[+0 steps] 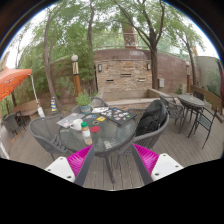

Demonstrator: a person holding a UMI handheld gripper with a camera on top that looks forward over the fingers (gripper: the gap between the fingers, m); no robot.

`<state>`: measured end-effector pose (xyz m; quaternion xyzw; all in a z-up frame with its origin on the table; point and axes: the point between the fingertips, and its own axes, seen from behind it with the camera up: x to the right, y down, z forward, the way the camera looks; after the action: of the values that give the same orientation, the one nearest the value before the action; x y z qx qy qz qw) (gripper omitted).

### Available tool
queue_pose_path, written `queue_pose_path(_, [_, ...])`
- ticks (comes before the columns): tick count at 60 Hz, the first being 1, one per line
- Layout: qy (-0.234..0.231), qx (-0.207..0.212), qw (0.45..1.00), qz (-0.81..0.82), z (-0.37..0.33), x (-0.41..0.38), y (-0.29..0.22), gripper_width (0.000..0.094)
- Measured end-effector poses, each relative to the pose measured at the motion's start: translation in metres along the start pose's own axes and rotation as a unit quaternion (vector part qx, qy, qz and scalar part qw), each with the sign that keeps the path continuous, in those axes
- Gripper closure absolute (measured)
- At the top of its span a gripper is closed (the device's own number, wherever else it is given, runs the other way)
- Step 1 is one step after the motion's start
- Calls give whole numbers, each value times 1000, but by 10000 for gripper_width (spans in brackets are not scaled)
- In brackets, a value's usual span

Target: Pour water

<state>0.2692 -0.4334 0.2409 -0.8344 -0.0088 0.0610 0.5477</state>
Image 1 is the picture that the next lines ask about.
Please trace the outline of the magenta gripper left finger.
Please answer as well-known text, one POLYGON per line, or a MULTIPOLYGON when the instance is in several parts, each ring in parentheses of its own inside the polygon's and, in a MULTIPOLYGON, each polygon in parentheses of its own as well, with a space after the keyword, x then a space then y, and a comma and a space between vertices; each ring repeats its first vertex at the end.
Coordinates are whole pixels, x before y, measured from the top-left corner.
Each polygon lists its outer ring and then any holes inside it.
POLYGON ((92 145, 87 146, 69 157, 59 157, 50 164, 46 171, 82 186, 95 154, 92 145))

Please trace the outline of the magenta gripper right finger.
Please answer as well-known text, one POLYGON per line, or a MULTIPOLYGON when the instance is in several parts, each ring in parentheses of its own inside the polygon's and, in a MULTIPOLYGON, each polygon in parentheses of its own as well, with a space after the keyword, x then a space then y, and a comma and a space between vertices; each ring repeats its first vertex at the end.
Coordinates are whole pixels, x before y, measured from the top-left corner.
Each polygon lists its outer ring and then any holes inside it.
POLYGON ((168 154, 157 154, 137 144, 132 145, 132 155, 145 185, 183 169, 168 154))

